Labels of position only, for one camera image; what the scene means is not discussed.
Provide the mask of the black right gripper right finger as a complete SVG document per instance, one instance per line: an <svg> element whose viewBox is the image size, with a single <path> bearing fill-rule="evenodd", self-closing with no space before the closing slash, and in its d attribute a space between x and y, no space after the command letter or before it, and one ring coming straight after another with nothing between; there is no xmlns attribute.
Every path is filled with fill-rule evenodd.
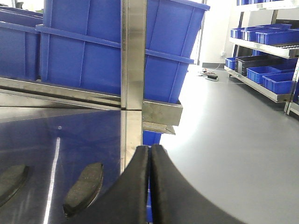
<svg viewBox="0 0 299 224"><path fill-rule="evenodd" d="M150 191L155 224L240 224L200 194L161 145L151 147Z"/></svg>

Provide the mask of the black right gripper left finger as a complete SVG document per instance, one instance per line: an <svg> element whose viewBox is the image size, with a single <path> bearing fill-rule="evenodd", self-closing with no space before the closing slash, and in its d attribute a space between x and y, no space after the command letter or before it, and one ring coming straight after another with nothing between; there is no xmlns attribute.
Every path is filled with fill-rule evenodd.
<svg viewBox="0 0 299 224"><path fill-rule="evenodd" d="M69 224L144 224L147 219L149 147L138 146L117 181Z"/></svg>

